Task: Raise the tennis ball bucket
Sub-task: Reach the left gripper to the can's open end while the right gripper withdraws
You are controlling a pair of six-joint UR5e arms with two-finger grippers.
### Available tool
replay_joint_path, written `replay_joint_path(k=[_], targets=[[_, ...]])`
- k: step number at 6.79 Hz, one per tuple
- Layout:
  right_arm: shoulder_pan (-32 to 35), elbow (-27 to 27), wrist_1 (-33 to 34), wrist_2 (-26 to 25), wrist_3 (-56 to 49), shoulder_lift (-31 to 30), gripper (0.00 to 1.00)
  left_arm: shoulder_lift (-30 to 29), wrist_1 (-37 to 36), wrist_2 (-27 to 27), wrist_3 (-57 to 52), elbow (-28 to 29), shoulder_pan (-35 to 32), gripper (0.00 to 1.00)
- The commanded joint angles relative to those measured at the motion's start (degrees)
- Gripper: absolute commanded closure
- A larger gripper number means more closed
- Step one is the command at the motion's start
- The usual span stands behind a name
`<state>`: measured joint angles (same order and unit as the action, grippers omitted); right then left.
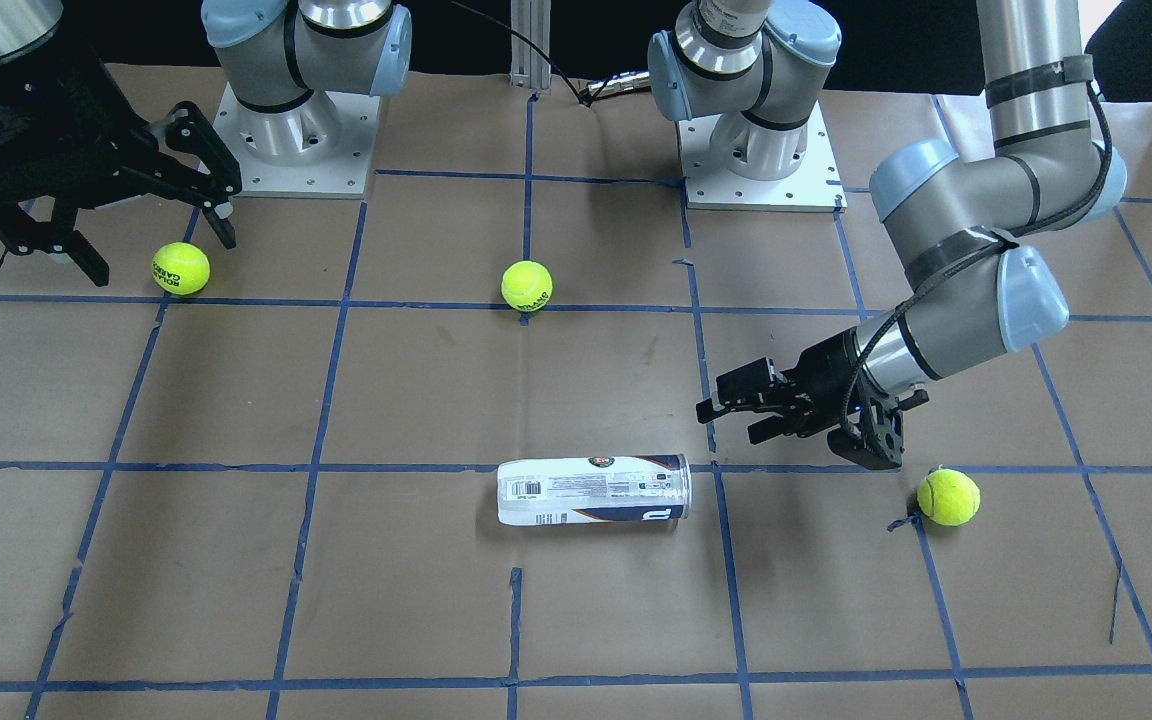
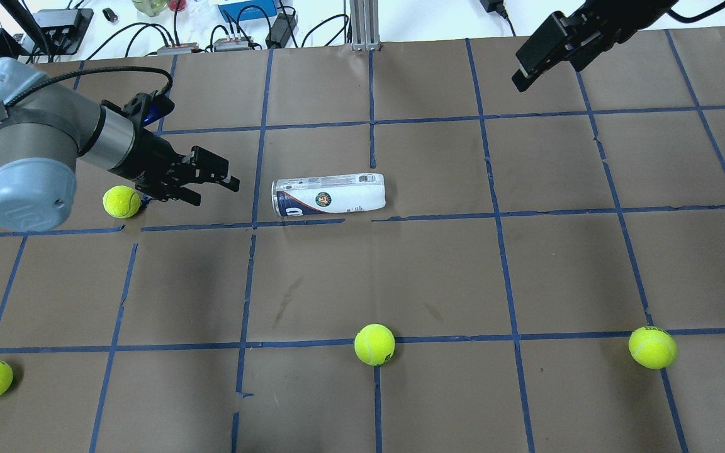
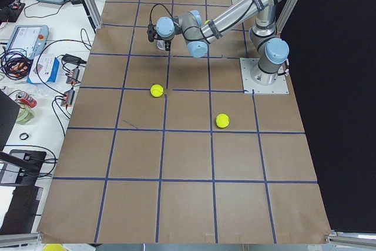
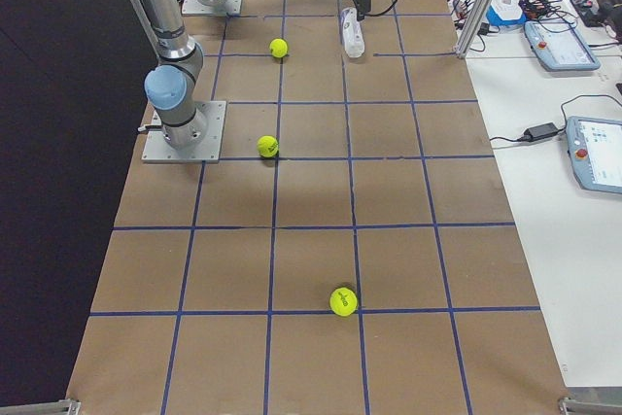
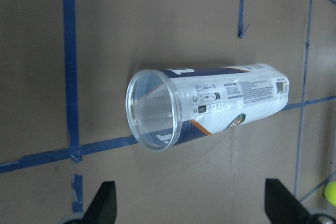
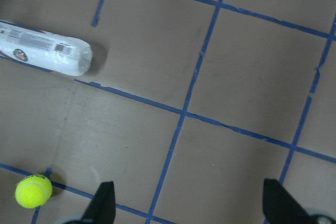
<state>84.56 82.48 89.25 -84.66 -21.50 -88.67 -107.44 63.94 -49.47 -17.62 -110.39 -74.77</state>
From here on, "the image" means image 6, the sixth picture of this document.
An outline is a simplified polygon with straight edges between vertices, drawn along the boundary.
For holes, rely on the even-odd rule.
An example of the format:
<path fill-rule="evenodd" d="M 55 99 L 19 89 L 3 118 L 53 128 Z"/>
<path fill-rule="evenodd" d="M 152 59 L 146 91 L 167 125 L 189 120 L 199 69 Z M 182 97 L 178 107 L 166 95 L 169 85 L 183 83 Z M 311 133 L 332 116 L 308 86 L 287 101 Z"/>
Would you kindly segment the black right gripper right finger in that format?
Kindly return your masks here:
<path fill-rule="evenodd" d="M 264 179 L 262 203 L 268 223 L 318 223 L 276 179 Z"/>

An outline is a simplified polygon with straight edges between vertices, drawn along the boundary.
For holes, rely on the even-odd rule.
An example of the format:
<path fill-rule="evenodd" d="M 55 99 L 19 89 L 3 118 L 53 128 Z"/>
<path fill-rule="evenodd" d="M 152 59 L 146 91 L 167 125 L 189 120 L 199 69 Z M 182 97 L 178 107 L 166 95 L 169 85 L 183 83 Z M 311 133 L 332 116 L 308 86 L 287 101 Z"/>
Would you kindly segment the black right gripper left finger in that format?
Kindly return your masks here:
<path fill-rule="evenodd" d="M 114 223 L 116 218 L 115 203 L 113 181 L 101 183 L 88 208 L 82 215 L 80 223 Z"/>

